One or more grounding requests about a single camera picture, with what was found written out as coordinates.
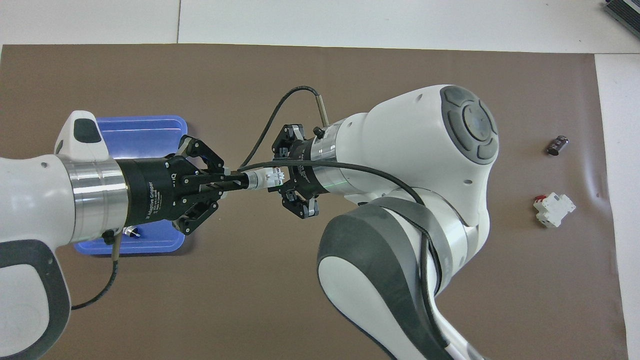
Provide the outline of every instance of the plastic tray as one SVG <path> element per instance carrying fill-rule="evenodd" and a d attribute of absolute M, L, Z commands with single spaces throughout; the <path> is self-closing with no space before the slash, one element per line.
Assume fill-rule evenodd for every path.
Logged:
<path fill-rule="evenodd" d="M 98 127 L 114 159 L 161 158 L 176 152 L 187 124 L 179 116 L 108 117 L 97 118 Z M 184 234 L 171 222 L 162 220 L 138 226 L 139 238 L 122 236 L 121 254 L 154 254 L 172 252 L 184 243 Z M 111 253 L 111 246 L 102 238 L 74 244 L 86 255 Z"/>

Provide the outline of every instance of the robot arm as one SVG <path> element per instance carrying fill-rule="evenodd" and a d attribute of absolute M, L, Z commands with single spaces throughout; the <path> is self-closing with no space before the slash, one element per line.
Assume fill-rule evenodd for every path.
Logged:
<path fill-rule="evenodd" d="M 434 297 L 488 234 L 486 182 L 498 138 L 486 106 L 463 88 L 430 86 L 314 134 L 307 140 L 301 125 L 287 125 L 268 168 L 230 172 L 190 136 L 165 158 L 113 160 L 93 115 L 75 111 L 54 155 L 0 158 L 8 204 L 0 208 L 0 359 L 38 358 L 64 330 L 70 301 L 57 247 L 113 240 L 125 226 L 160 219 L 190 234 L 225 192 L 266 187 L 300 218 L 318 214 L 322 193 L 361 205 L 329 223 L 318 276 L 333 305 L 388 354 L 482 359 Z M 286 183 L 280 165 L 289 167 Z"/>
<path fill-rule="evenodd" d="M 498 152 L 488 108 L 464 88 L 430 86 L 314 133 L 306 140 L 301 125 L 285 126 L 276 158 L 376 168 L 426 205 L 367 172 L 289 167 L 279 191 L 298 216 L 317 214 L 316 198 L 327 192 L 360 205 L 323 234 L 317 271 L 326 296 L 392 357 L 483 359 L 434 299 L 488 235 L 486 184 Z"/>
<path fill-rule="evenodd" d="M 114 160 L 87 111 L 69 116 L 54 153 L 0 158 L 0 359 L 39 358 L 63 332 L 71 306 L 58 247 L 100 237 L 111 242 L 128 225 L 162 219 L 189 234 L 225 192 L 282 180 L 268 171 L 231 174 L 190 136 L 165 158 Z M 207 168 L 195 167 L 191 157 Z"/>

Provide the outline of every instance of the white connector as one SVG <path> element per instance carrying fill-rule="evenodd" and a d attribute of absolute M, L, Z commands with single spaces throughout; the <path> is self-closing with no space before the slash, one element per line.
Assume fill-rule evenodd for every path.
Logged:
<path fill-rule="evenodd" d="M 546 227 L 559 227 L 562 219 L 575 210 L 568 196 L 556 193 L 536 197 L 533 206 L 538 210 L 536 218 Z"/>
<path fill-rule="evenodd" d="M 249 177 L 248 190 L 260 190 L 280 186 L 284 183 L 284 173 L 279 167 L 268 167 L 244 172 Z"/>

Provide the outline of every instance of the black cable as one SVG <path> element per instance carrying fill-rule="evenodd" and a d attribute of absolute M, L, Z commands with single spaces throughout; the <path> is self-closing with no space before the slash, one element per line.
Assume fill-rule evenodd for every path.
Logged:
<path fill-rule="evenodd" d="M 433 249 L 433 241 L 431 240 L 431 236 L 429 233 L 420 232 L 420 292 L 422 293 L 422 302 L 424 303 L 424 308 L 429 310 L 431 309 L 431 302 L 429 301 L 429 284 L 427 283 L 427 251 Z M 427 318 L 431 323 L 431 326 L 435 327 L 438 331 L 440 331 L 439 336 L 436 337 L 436 340 L 440 343 L 440 345 L 445 348 L 447 347 L 447 342 L 442 335 L 442 332 L 436 323 L 435 316 L 433 316 L 433 311 L 427 311 Z"/>
<path fill-rule="evenodd" d="M 83 302 L 82 304 L 78 304 L 78 305 L 73 305 L 71 307 L 71 310 L 78 310 L 78 309 L 82 309 L 85 306 L 89 306 L 91 304 L 93 304 L 94 302 L 100 300 L 100 298 L 107 293 L 107 291 L 109 291 L 109 289 L 111 288 L 111 285 L 113 285 L 113 281 L 116 279 L 116 275 L 118 275 L 118 260 L 114 260 L 113 261 L 113 269 L 111 271 L 111 277 L 109 278 L 109 282 L 107 282 L 107 285 L 105 285 L 104 289 L 102 289 L 102 291 L 100 291 L 98 293 L 98 295 L 94 296 L 93 299 Z"/>
<path fill-rule="evenodd" d="M 269 128 L 271 127 L 271 124 L 273 123 L 273 119 L 276 118 L 276 115 L 278 114 L 278 111 L 280 111 L 280 108 L 282 107 L 284 102 L 289 98 L 289 96 L 291 96 L 291 94 L 293 94 L 294 92 L 302 91 L 302 90 L 306 90 L 306 91 L 312 92 L 314 94 L 314 96 L 320 95 L 314 88 L 312 88 L 311 86 L 305 86 L 305 85 L 296 86 L 293 89 L 289 90 L 286 94 L 284 94 L 282 99 L 280 99 L 280 102 L 276 105 L 276 108 L 273 109 L 273 113 L 271 113 L 271 117 L 269 118 L 269 121 L 267 121 L 267 124 L 264 126 L 264 130 L 262 130 L 262 134 L 260 134 L 260 137 L 258 138 L 258 141 L 255 143 L 255 145 L 253 146 L 253 149 L 251 150 L 249 155 L 246 157 L 246 159 L 244 159 L 244 161 L 243 161 L 242 165 L 240 165 L 240 167 L 246 166 L 249 163 L 249 161 L 251 161 L 251 159 L 253 158 L 253 155 L 255 155 L 255 152 L 258 151 L 258 148 L 260 147 L 260 144 L 264 140 L 264 137 L 267 135 L 267 131 L 269 131 Z"/>
<path fill-rule="evenodd" d="M 306 167 L 337 167 L 337 168 L 347 168 L 350 170 L 357 170 L 362 172 L 368 172 L 370 174 L 374 174 L 380 176 L 384 179 L 391 181 L 392 183 L 398 185 L 402 190 L 406 191 L 413 199 L 420 205 L 424 206 L 424 201 L 420 198 L 417 192 L 411 188 L 411 186 L 407 185 L 404 181 L 398 179 L 397 177 L 388 174 L 384 171 L 380 171 L 375 168 L 366 167 L 362 165 L 355 164 L 347 164 L 347 163 L 338 163 L 336 161 L 316 161 L 316 160 L 275 160 L 275 161 L 265 161 L 263 163 L 256 163 L 253 165 L 242 166 L 238 169 L 238 171 L 243 172 L 247 170 L 252 170 L 260 167 L 297 167 L 297 166 L 306 166 Z"/>

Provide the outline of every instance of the brown mat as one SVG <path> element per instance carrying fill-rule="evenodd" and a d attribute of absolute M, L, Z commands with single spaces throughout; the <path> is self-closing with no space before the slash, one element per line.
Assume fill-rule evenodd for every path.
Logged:
<path fill-rule="evenodd" d="M 51 153 L 72 110 L 98 117 L 177 114 L 238 166 L 273 106 L 316 87 L 333 121 L 428 85 L 452 83 L 489 105 L 500 129 L 484 249 L 438 298 L 494 359 L 626 359 L 625 325 L 593 55 L 248 45 L 5 45 L 0 154 Z M 319 123 L 295 94 L 275 128 Z M 566 135 L 560 156 L 543 153 Z M 270 132 L 267 143 L 274 139 Z M 263 147 L 256 160 L 267 160 Z M 577 205 L 559 229 L 533 197 Z M 124 258 L 104 299 L 74 311 L 44 359 L 384 359 L 324 297 L 316 251 L 326 223 L 354 205 L 323 195 L 302 221 L 273 193 L 237 192 L 176 256 Z M 73 303 L 107 281 L 108 259 L 58 251 Z"/>

